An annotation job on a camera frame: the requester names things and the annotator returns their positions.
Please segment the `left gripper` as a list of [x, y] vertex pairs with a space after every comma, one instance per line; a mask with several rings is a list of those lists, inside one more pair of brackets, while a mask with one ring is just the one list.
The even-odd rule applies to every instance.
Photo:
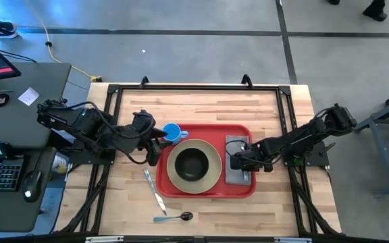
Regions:
[[[148, 163], [150, 166], [156, 166], [161, 156], [161, 150], [172, 146], [173, 142], [168, 140], [160, 140], [161, 137], [167, 136], [167, 132], [163, 130], [152, 128], [146, 134], [140, 135], [133, 126], [123, 126], [122, 134], [134, 138], [123, 139], [122, 153], [131, 160], [131, 162], [142, 165]], [[144, 161], [136, 161], [130, 155], [135, 150], [141, 151], [145, 149], [147, 155]]]

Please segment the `light blue mug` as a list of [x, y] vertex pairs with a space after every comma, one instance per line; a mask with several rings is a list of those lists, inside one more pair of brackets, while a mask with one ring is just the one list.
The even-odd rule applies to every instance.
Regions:
[[173, 146], [180, 143], [183, 138], [188, 138], [188, 132], [182, 130], [178, 124], [168, 123], [164, 125], [163, 131], [167, 133], [163, 139], [171, 142]]

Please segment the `grey cloth napkin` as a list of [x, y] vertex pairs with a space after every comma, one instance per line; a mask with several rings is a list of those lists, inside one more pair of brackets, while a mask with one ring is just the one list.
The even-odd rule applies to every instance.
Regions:
[[225, 150], [225, 156], [226, 156], [226, 168], [225, 168], [225, 181], [227, 184], [231, 185], [237, 185], [237, 186], [250, 186], [252, 184], [252, 176], [251, 172], [249, 172], [249, 182], [245, 184], [243, 180], [243, 170], [233, 170], [230, 168], [230, 156], [229, 153], [237, 153], [239, 151], [242, 151], [240, 146], [241, 142], [248, 142], [249, 139], [247, 136], [232, 136], [227, 135], [226, 136], [226, 150]]

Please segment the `beige round plate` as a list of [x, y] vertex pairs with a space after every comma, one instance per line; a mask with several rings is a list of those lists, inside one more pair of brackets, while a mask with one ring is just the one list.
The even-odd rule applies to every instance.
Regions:
[[[207, 174], [200, 180], [195, 182], [187, 182], [180, 178], [175, 170], [175, 160], [180, 152], [184, 149], [196, 148], [203, 151], [209, 160], [209, 170]], [[202, 194], [214, 187], [222, 174], [222, 159], [217, 149], [210, 143], [199, 140], [190, 139], [176, 145], [170, 152], [167, 158], [167, 175], [170, 182], [180, 191], [187, 194]]]

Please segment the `dark grey bowl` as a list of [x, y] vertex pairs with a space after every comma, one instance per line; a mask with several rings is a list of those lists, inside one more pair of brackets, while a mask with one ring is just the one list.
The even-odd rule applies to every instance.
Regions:
[[187, 148], [178, 154], [174, 167], [180, 178], [187, 182], [195, 182], [207, 174], [209, 160], [203, 151]]

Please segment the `red plastic tray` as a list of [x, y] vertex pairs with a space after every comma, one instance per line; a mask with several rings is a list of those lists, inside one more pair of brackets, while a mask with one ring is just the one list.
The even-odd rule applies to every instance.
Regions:
[[183, 138], [180, 142], [199, 139], [212, 144], [217, 149], [222, 159], [222, 174], [217, 184], [202, 194], [187, 194], [180, 191], [170, 182], [167, 175], [167, 158], [176, 145], [169, 146], [163, 150], [157, 164], [155, 185], [160, 194], [173, 198], [246, 198], [254, 193], [256, 189], [256, 175], [253, 172], [251, 172], [252, 184], [250, 186], [231, 185], [225, 181], [226, 136], [247, 136], [248, 142], [250, 142], [251, 132], [248, 128], [236, 124], [181, 124], [180, 127], [188, 132], [188, 138]]

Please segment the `knife with teal handle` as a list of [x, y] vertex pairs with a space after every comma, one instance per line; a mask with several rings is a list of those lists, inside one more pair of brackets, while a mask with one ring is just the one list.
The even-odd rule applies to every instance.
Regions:
[[155, 199], [156, 199], [160, 209], [162, 210], [164, 215], [167, 215], [167, 210], [166, 210], [166, 207], [165, 207], [165, 203], [164, 203], [162, 197], [158, 194], [157, 189], [155, 188], [155, 185], [153, 183], [153, 180], [152, 180], [152, 177], [151, 177], [151, 174], [150, 174], [149, 170], [148, 169], [144, 169], [144, 174], [146, 176], [146, 179], [147, 179], [147, 181], [148, 181], [148, 183], [150, 185], [150, 188], [151, 188], [151, 190], [152, 190], [152, 192], [154, 194], [154, 197], [155, 197]]

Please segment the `spoon with teal handle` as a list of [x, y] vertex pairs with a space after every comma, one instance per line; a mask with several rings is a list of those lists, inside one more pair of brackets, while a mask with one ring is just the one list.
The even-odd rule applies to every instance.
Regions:
[[161, 222], [171, 219], [181, 219], [183, 221], [190, 221], [194, 217], [193, 213], [191, 212], [183, 212], [179, 216], [172, 216], [172, 217], [154, 217], [153, 222]]

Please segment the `white labelled container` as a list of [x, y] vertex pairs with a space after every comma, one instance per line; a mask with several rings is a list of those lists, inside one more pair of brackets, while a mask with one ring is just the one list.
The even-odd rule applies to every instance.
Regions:
[[54, 157], [51, 170], [58, 174], [65, 174], [68, 171], [67, 157], [60, 153], [57, 153]]

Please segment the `white paper note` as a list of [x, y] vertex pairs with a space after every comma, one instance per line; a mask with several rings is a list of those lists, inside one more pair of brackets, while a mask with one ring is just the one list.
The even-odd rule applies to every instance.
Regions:
[[23, 92], [18, 100], [27, 106], [31, 106], [39, 98], [39, 93], [33, 88], [29, 87], [25, 92]]

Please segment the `grey desk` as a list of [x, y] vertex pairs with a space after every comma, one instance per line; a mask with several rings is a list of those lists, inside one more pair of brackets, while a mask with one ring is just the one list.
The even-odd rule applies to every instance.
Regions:
[[[56, 148], [47, 145], [51, 130], [37, 122], [37, 105], [62, 97], [71, 66], [67, 63], [17, 62], [22, 75], [0, 80], [0, 90], [9, 92], [9, 103], [0, 107], [0, 142], [8, 142], [26, 156], [23, 172], [39, 169], [43, 173], [41, 189], [46, 189]], [[27, 106], [18, 97], [29, 87], [39, 98]], [[43, 197], [26, 202], [22, 190], [0, 192], [0, 232], [30, 232], [41, 209]]]

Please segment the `person's shoe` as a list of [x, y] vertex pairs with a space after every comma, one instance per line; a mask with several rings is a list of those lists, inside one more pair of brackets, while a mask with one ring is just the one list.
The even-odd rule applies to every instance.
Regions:
[[17, 36], [17, 26], [14, 23], [0, 21], [0, 38], [15, 38]]
[[387, 14], [384, 13], [386, 0], [373, 0], [371, 4], [363, 11], [363, 15], [367, 16], [375, 21], [383, 22], [387, 18]]

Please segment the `black aluminium table frame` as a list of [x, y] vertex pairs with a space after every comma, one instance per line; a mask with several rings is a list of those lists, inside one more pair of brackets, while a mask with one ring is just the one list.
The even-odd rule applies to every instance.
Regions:
[[[314, 114], [305, 85], [256, 84], [145, 84], [94, 83], [88, 99], [98, 107], [109, 105], [119, 124], [132, 120], [135, 111], [151, 113], [159, 126], [182, 124], [236, 124], [248, 128], [253, 140], [279, 136], [307, 123]], [[87, 220], [101, 235], [123, 236], [297, 236], [308, 226], [306, 209], [295, 213], [289, 170], [282, 163], [270, 173], [256, 175], [257, 186], [247, 198], [165, 198], [167, 214], [191, 212], [190, 221], [162, 214], [147, 182], [142, 165], [117, 154], [104, 195]]]

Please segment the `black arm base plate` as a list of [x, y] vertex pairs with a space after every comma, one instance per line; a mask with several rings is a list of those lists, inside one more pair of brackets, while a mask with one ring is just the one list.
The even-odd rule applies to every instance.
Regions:
[[325, 145], [324, 141], [318, 142], [304, 152], [302, 155], [297, 155], [294, 151], [284, 153], [283, 160], [285, 166], [312, 166], [312, 167], [329, 167], [328, 150], [333, 144]]
[[65, 147], [72, 164], [111, 165], [114, 162], [116, 150], [109, 148], [103, 141], [75, 132], [71, 147]]

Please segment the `silver frame bracket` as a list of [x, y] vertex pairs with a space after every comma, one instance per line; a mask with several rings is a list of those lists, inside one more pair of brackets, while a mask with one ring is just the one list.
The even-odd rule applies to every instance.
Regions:
[[123, 241], [123, 236], [91, 236], [86, 237], [84, 243], [118, 243]]
[[310, 238], [277, 237], [274, 238], [274, 243], [313, 243], [313, 241]]

